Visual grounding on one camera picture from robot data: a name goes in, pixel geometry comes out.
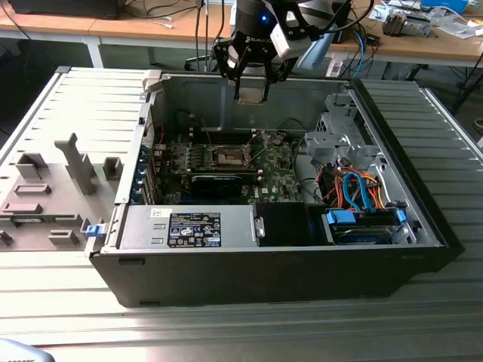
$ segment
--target green circuit board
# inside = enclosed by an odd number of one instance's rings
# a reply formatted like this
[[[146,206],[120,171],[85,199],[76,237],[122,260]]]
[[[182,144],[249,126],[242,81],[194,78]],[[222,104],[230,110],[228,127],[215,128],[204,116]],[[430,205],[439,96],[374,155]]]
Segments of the green circuit board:
[[[207,202],[211,204],[251,204],[254,202],[302,201],[300,188],[291,168],[290,143],[281,142],[276,145],[273,142],[275,137],[274,133],[267,133],[249,145],[249,157],[254,158],[246,166],[249,168],[227,171],[228,174],[236,173],[250,180],[250,182],[243,183],[240,197]],[[168,152],[165,152],[162,161],[162,170],[158,173],[163,204],[197,203],[190,194],[190,180],[195,175],[212,174],[214,166],[212,166],[211,150],[218,147],[222,149],[237,148],[234,145],[193,145],[185,140],[174,140],[168,144]]]

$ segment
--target black computer case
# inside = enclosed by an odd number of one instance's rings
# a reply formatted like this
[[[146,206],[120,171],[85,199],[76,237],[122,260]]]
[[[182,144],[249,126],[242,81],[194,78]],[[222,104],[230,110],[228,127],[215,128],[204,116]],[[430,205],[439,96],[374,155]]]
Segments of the black computer case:
[[[115,19],[126,0],[8,0],[18,14],[58,14]]]

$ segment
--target white sticker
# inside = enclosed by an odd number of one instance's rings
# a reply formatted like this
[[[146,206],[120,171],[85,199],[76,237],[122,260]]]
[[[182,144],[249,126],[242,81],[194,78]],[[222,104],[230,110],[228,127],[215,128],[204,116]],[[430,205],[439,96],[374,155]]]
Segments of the white sticker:
[[[169,217],[173,209],[151,209],[151,217]]]

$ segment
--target wire bundle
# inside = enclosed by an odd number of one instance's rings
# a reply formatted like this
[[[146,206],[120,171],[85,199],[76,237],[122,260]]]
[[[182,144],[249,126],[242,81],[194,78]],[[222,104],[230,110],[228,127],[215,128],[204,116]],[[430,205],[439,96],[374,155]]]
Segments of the wire bundle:
[[[318,183],[320,181],[323,172],[324,171],[321,170],[318,173],[317,177],[315,178],[315,183]],[[358,190],[354,192],[352,197],[349,192],[350,181],[357,182],[359,185]],[[382,187],[380,183],[369,173],[363,173],[353,168],[346,168],[335,171],[334,187],[329,192],[327,192],[322,200],[329,202],[332,194],[335,193],[336,197],[331,203],[332,207],[361,211],[360,206],[357,205],[355,202],[355,198],[358,196],[359,193],[366,209],[371,211],[374,211],[374,209],[384,210],[386,209],[386,206],[383,202],[381,191]]]

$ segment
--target sticker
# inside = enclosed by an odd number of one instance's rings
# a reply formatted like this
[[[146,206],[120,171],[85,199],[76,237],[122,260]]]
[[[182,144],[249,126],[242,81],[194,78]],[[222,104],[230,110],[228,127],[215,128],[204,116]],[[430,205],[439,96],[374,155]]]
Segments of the sticker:
[[[221,247],[219,213],[171,213],[170,210],[170,215],[169,247]]]
[[[150,217],[169,217],[173,209],[151,209]]]

